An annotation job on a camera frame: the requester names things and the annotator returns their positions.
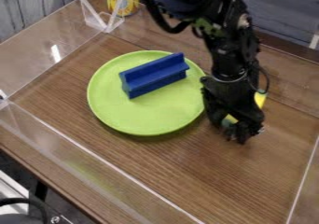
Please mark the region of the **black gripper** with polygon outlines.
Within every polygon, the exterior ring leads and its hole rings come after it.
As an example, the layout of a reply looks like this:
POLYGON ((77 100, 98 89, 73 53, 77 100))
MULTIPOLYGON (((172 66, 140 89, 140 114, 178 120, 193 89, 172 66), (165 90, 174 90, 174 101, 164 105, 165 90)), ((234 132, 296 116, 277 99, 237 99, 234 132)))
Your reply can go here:
POLYGON ((248 139, 264 130, 264 113, 253 100, 249 73, 245 72, 234 79, 209 75, 201 77, 198 82, 208 120, 217 128, 224 120, 226 140, 234 140, 244 145, 248 139))

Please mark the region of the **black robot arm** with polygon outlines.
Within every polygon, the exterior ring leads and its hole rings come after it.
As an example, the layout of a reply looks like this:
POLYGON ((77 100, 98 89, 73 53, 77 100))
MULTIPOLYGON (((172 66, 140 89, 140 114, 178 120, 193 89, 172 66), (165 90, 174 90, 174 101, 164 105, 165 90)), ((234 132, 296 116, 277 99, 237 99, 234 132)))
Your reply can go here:
POLYGON ((213 66, 200 79, 201 98, 210 123, 226 138, 242 144, 262 130, 264 113, 254 96, 266 74, 257 53, 260 40, 242 0, 142 0, 158 27, 169 34, 190 28, 204 40, 213 66))

